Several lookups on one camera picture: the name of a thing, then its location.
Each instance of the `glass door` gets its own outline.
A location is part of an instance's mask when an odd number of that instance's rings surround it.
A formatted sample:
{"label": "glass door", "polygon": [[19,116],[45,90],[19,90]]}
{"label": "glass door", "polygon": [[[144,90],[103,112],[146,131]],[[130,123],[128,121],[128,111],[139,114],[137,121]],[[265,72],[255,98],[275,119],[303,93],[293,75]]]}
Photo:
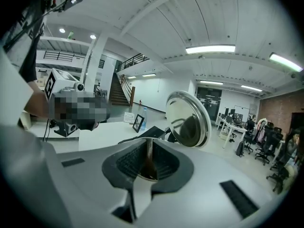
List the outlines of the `glass door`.
{"label": "glass door", "polygon": [[212,122],[215,122],[217,119],[221,96],[221,90],[201,87],[198,88],[197,98],[203,103]]}

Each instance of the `brick wall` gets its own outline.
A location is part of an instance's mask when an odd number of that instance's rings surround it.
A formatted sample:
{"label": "brick wall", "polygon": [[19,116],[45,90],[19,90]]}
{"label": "brick wall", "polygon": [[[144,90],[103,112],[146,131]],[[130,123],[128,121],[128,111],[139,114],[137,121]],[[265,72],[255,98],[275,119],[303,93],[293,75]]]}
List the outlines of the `brick wall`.
{"label": "brick wall", "polygon": [[291,122],[291,114],[303,112],[304,90],[299,90],[286,95],[280,95],[260,101],[258,119],[267,118],[275,127],[282,128],[282,132],[288,133]]}

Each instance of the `backpack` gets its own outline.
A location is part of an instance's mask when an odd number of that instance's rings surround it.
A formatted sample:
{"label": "backpack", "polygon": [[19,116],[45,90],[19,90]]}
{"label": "backpack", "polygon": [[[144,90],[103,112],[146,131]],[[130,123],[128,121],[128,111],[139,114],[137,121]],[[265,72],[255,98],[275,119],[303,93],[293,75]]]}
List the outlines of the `backpack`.
{"label": "backpack", "polygon": [[238,144],[236,155],[239,157],[243,157],[244,156],[243,149],[244,149],[244,141],[242,141]]}

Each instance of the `round metal lid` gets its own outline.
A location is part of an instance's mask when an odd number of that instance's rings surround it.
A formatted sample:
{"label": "round metal lid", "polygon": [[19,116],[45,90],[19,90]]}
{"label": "round metal lid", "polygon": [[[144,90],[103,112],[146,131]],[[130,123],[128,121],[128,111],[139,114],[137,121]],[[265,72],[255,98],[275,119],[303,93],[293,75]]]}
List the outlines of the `round metal lid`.
{"label": "round metal lid", "polygon": [[211,137],[211,121],[203,104],[186,91],[167,99],[166,117],[174,137],[188,147],[202,148]]}

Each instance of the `staircase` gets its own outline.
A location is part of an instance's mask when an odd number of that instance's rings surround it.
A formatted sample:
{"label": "staircase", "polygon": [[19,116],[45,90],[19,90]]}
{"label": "staircase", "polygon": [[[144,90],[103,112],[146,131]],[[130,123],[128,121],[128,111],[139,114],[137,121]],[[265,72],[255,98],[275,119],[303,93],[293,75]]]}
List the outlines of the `staircase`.
{"label": "staircase", "polygon": [[118,80],[117,74],[114,73],[112,77],[112,84],[110,89],[110,102],[113,105],[126,105],[130,106],[127,98],[124,95],[123,89]]}

